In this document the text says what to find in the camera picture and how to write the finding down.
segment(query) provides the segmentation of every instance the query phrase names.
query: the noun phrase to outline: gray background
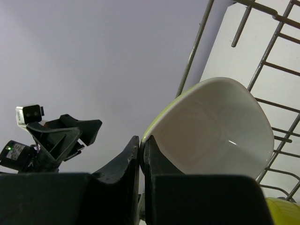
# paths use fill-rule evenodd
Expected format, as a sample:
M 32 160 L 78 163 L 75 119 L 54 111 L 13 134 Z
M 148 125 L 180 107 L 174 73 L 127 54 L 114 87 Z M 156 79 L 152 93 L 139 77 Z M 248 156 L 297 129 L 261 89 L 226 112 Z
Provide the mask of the gray background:
M 0 0 L 0 144 L 31 144 L 15 107 L 40 104 L 45 120 L 69 113 L 103 121 L 96 143 L 61 171 L 104 166 L 174 99 L 206 4 Z M 186 88 L 200 80 L 229 4 L 215 1 Z

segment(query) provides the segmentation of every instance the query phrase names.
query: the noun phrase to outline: bowl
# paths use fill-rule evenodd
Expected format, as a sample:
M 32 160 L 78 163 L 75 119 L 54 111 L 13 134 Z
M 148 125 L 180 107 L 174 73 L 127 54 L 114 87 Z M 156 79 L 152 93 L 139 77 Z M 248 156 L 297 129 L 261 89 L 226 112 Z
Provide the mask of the bowl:
M 170 103 L 145 132 L 185 174 L 239 174 L 252 178 L 274 148 L 270 123 L 239 82 L 216 77 L 198 83 Z

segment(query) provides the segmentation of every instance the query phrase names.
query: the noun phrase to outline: wire rack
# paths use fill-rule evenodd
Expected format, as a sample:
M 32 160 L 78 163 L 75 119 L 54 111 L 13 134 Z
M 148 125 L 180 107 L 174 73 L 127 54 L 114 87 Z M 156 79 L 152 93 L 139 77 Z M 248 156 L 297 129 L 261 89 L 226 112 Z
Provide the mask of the wire rack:
M 180 86 L 178 88 L 178 92 L 177 92 L 176 96 L 179 96 L 182 93 L 182 90 L 184 88 L 184 84 L 186 82 L 189 70 L 190 70 L 191 65 L 193 63 L 196 50 L 197 50 L 198 45 L 200 43 L 202 33 L 204 31 L 206 22 L 208 20 L 209 14 L 210 14 L 210 10 L 213 6 L 213 2 L 214 2 L 214 0 L 209 0 L 208 5 L 206 7 L 202 22 L 200 23 L 199 31 L 197 33 L 197 36 L 196 36 L 196 39 L 195 39 L 191 54 L 189 56 L 187 66 L 185 68 L 185 71 L 184 71 L 184 74 L 183 74 L 183 77 L 182 77 L 182 80 L 181 80 L 181 83 L 180 83 Z M 296 44 L 300 44 L 299 39 L 296 39 L 294 37 L 291 37 L 291 36 L 286 35 L 286 34 L 281 32 L 284 24 L 287 24 L 289 26 L 300 29 L 300 23 L 299 22 L 291 20 L 291 19 L 288 18 L 288 16 L 289 16 L 289 14 L 290 14 L 293 7 L 300 7 L 300 1 L 290 0 L 287 7 L 286 7 L 286 9 L 285 9 L 285 11 L 284 11 L 284 13 L 282 15 L 279 15 L 276 10 L 274 10 L 270 7 L 267 7 L 265 5 L 262 5 L 262 4 L 259 4 L 259 3 L 255 2 L 255 0 L 235 0 L 235 2 L 246 5 L 247 8 L 246 8 L 246 11 L 245 11 L 245 13 L 242 17 L 242 20 L 241 20 L 240 25 L 237 29 L 237 32 L 234 36 L 234 39 L 232 41 L 232 45 L 231 45 L 232 47 L 236 47 L 236 45 L 239 41 L 239 38 L 241 36 L 241 33 L 243 32 L 243 29 L 245 27 L 245 24 L 247 22 L 247 19 L 250 15 L 252 9 L 256 9 L 256 10 L 259 10 L 261 12 L 267 13 L 267 14 L 271 15 L 274 20 L 278 21 L 278 25 L 277 25 L 277 27 L 274 31 L 274 34 L 273 34 L 273 36 L 272 36 L 272 38 L 271 38 L 271 40 L 270 40 L 270 42 L 269 42 L 269 44 L 266 48 L 261 60 L 260 60 L 257 68 L 256 68 L 256 71 L 254 72 L 254 75 L 253 75 L 248 87 L 247 87 L 248 90 L 251 92 L 251 90 L 254 87 L 255 82 L 256 82 L 257 78 L 259 77 L 263 67 L 270 67 L 270 68 L 273 68 L 273 69 L 277 69 L 277 70 L 281 70 L 283 72 L 289 73 L 291 75 L 300 76 L 300 72 L 297 72 L 297 71 L 294 71 L 294 70 L 291 70 L 291 69 L 288 69 L 288 68 L 285 68 L 285 67 L 282 67 L 282 66 L 279 66 L 279 65 L 268 62 L 268 56 L 269 56 L 269 54 L 270 54 L 270 52 L 271 52 L 271 50 L 272 50 L 272 48 L 273 48 L 273 46 L 274 46 L 274 44 L 275 44 L 275 42 L 278 38 L 282 38 L 282 39 L 285 39 L 287 41 L 294 42 Z M 288 172 L 288 171 L 272 169 L 271 166 L 273 165 L 274 161 L 276 160 L 276 158 L 280 154 L 286 155 L 286 156 L 289 156 L 289 157 L 300 158 L 300 155 L 296 155 L 296 154 L 292 154 L 292 153 L 289 153 L 289 152 L 282 151 L 283 147 L 286 144 L 292 142 L 292 140 L 290 139 L 291 137 L 294 137 L 294 138 L 299 138 L 300 137 L 299 134 L 294 132 L 294 129 L 297 127 L 297 125 L 300 121 L 300 110 L 295 109 L 295 108 L 291 108 L 291 107 L 288 107 L 288 106 L 285 106 L 285 105 L 277 104 L 275 102 L 260 99 L 260 98 L 256 98 L 256 100 L 260 103 L 264 103 L 264 104 L 267 104 L 267 105 L 278 107 L 278 108 L 281 108 L 281 109 L 291 111 L 291 112 L 294 112 L 294 113 L 298 114 L 296 116 L 296 119 L 293 121 L 293 123 L 291 124 L 291 126 L 288 130 L 283 130 L 283 129 L 279 129 L 279 128 L 276 128 L 276 127 L 272 127 L 273 131 L 280 132 L 280 133 L 284 134 L 284 137 L 279 137 L 279 136 L 274 135 L 275 140 L 280 141 L 280 144 L 278 145 L 278 147 L 276 149 L 274 149 L 273 155 L 272 155 L 271 160 L 270 160 L 269 164 L 267 165 L 267 167 L 264 169 L 264 171 L 256 179 L 257 182 L 260 183 L 262 181 L 262 179 L 265 177 L 266 173 L 269 172 L 269 171 L 270 172 L 275 172 L 275 173 L 280 173 L 280 174 L 285 174 L 287 176 L 292 176 L 292 177 L 296 178 L 298 180 L 298 182 L 290 192 L 287 192 L 287 191 L 285 191 L 285 190 L 283 190 L 282 188 L 279 188 L 279 187 L 260 184 L 260 186 L 263 187 L 263 188 L 270 188 L 270 189 L 281 191 L 282 193 L 284 193 L 286 195 L 286 197 L 283 197 L 284 199 L 286 199 L 288 201 L 295 202 L 294 199 L 293 199 L 293 196 L 297 192 L 297 190 L 300 188 L 300 177 L 298 175 L 296 175 L 294 173 L 291 173 L 291 172 Z

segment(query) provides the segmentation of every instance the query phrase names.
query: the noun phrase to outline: dish rack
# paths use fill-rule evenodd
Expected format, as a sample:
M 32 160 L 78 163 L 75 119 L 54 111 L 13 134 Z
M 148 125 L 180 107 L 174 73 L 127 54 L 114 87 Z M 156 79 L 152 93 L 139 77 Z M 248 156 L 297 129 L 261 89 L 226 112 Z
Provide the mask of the dish rack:
M 206 7 L 206 10 L 204 12 L 204 16 L 203 16 L 202 22 L 200 23 L 199 31 L 197 33 L 197 36 L 196 36 L 191 54 L 189 56 L 187 66 L 185 68 L 185 71 L 184 71 L 180 86 L 178 88 L 178 92 L 177 92 L 176 97 L 179 96 L 183 91 L 184 84 L 186 82 L 186 79 L 188 77 L 188 73 L 189 73 L 191 65 L 193 63 L 196 50 L 197 50 L 197 48 L 199 46 L 199 43 L 200 43 L 200 40 L 201 40 L 202 33 L 204 31 L 206 22 L 208 20 L 209 15 L 210 15 L 210 10 L 213 6 L 213 2 L 214 2 L 214 0 L 209 0 L 208 5 Z M 234 36 L 234 39 L 232 41 L 232 44 L 231 44 L 232 47 L 236 47 L 252 9 L 256 9 L 256 10 L 259 10 L 263 13 L 269 14 L 273 17 L 274 20 L 278 21 L 278 25 L 277 25 L 277 27 L 274 31 L 274 34 L 273 34 L 267 48 L 265 49 L 265 52 L 264 52 L 258 66 L 257 66 L 256 71 L 254 72 L 254 75 L 253 75 L 250 83 L 248 84 L 247 89 L 251 92 L 251 90 L 252 90 L 253 86 L 255 85 L 255 82 L 256 82 L 257 78 L 259 77 L 263 67 L 270 67 L 270 68 L 273 68 L 273 69 L 277 69 L 277 70 L 289 73 L 291 75 L 300 76 L 300 72 L 297 72 L 297 71 L 294 71 L 294 70 L 291 70 L 291 69 L 273 64 L 273 63 L 269 63 L 268 60 L 267 60 L 268 56 L 269 56 L 269 54 L 270 54 L 270 52 L 271 52 L 271 50 L 272 50 L 272 48 L 275 44 L 275 42 L 276 42 L 276 40 L 278 38 L 282 38 L 282 39 L 285 39 L 287 41 L 294 42 L 296 44 L 300 44 L 299 39 L 291 37 L 291 36 L 286 35 L 286 34 L 281 32 L 284 24 L 287 24 L 289 26 L 292 26 L 292 27 L 297 28 L 297 29 L 300 30 L 300 23 L 288 18 L 288 16 L 289 16 L 289 14 L 290 14 L 293 7 L 300 7 L 300 1 L 290 0 L 287 7 L 286 7 L 286 9 L 285 9 L 285 11 L 284 11 L 284 13 L 282 15 L 279 15 L 276 10 L 274 10 L 270 7 L 267 7 L 265 5 L 262 5 L 262 4 L 259 4 L 259 3 L 255 2 L 255 0 L 235 0 L 235 2 L 245 5 L 245 6 L 247 6 L 247 8 L 246 8 L 246 11 L 245 11 L 245 13 L 242 17 L 242 20 L 241 20 L 239 26 L 238 26 L 237 32 Z M 274 135 L 275 140 L 280 141 L 280 144 L 278 145 L 278 147 L 276 149 L 274 149 L 273 155 L 272 155 L 272 157 L 270 159 L 270 162 L 267 165 L 267 167 L 264 169 L 264 171 L 256 179 L 256 181 L 260 184 L 267 172 L 275 172 L 275 173 L 280 173 L 280 174 L 284 174 L 284 175 L 287 175 L 287 176 L 294 177 L 295 179 L 298 180 L 298 182 L 290 192 L 287 192 L 286 190 L 284 190 L 282 188 L 279 188 L 279 187 L 275 187 L 275 186 L 263 185 L 263 184 L 260 184 L 260 186 L 262 188 L 270 188 L 270 189 L 274 189 L 274 190 L 277 190 L 277 191 L 281 191 L 282 193 L 285 194 L 285 197 L 282 197 L 282 199 L 286 199 L 287 201 L 295 202 L 295 200 L 293 199 L 293 196 L 297 192 L 297 190 L 300 188 L 300 177 L 298 175 L 294 174 L 294 173 L 291 173 L 291 172 L 288 172 L 288 171 L 283 171 L 283 170 L 273 169 L 271 167 L 272 167 L 274 161 L 276 160 L 276 158 L 278 157 L 278 155 L 280 155 L 280 154 L 286 155 L 286 156 L 289 156 L 289 157 L 293 157 L 293 158 L 300 158 L 300 155 L 282 151 L 283 147 L 286 144 L 289 144 L 289 143 L 292 142 L 292 140 L 290 139 L 291 137 L 293 137 L 293 138 L 299 138 L 300 137 L 300 134 L 297 134 L 297 133 L 294 132 L 294 129 L 297 127 L 297 125 L 300 121 L 300 109 L 291 108 L 291 107 L 281 105 L 281 104 L 278 104 L 278 103 L 275 103 L 275 102 L 267 101 L 267 100 L 264 100 L 264 99 L 261 99 L 261 98 L 256 98 L 256 100 L 260 103 L 264 103 L 264 104 L 267 104 L 267 105 L 278 107 L 278 108 L 281 108 L 281 109 L 291 111 L 291 112 L 294 112 L 294 113 L 298 114 L 296 116 L 296 119 L 293 121 L 293 123 L 291 124 L 291 126 L 288 130 L 283 130 L 283 129 L 279 129 L 279 128 L 276 128 L 276 127 L 272 127 L 273 131 L 280 132 L 280 133 L 284 134 L 284 137 Z

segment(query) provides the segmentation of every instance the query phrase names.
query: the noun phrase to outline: white surface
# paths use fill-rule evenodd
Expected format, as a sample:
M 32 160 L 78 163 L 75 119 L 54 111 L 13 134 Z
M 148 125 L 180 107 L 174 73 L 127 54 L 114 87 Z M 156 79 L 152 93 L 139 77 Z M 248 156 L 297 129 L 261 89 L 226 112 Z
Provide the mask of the white surface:
M 215 1 L 186 88 L 199 81 L 230 3 Z M 104 166 L 175 98 L 206 4 L 0 0 L 1 146 L 32 143 L 16 125 L 15 107 L 36 103 L 45 120 L 69 113 L 103 121 L 95 144 L 61 171 Z
M 276 9 L 282 15 L 289 0 L 258 0 L 257 2 Z M 232 48 L 231 43 L 244 12 L 245 6 L 240 4 L 234 4 L 228 8 L 201 81 L 215 76 L 226 76 L 248 86 L 278 22 L 269 15 L 252 10 L 237 46 Z M 294 6 L 289 18 L 299 22 L 300 7 Z M 284 25 L 282 33 L 300 38 L 300 30 L 287 25 Z M 299 72 L 300 45 L 278 38 L 267 61 Z M 251 93 L 258 98 L 300 109 L 299 87 L 299 77 L 264 67 Z M 261 104 L 261 106 L 270 124 L 276 128 L 287 130 L 297 116 L 297 113 L 266 104 Z M 296 127 L 295 132 L 300 132 L 300 125 Z M 292 137 L 291 139 L 293 142 L 287 143 L 283 151 L 299 154 L 300 138 Z M 275 148 L 278 145 L 279 142 L 275 141 Z M 279 155 L 272 168 L 300 175 L 299 159 L 289 156 Z M 288 192 L 296 183 L 295 178 L 273 172 L 267 172 L 262 180 L 262 184 L 277 186 Z M 270 189 L 265 189 L 265 194 L 272 197 L 284 196 L 283 193 Z M 295 195 L 295 200 L 300 202 L 300 191 Z
M 272 155 L 274 138 L 261 107 L 228 78 L 200 82 L 182 94 L 145 134 L 185 174 L 256 178 Z

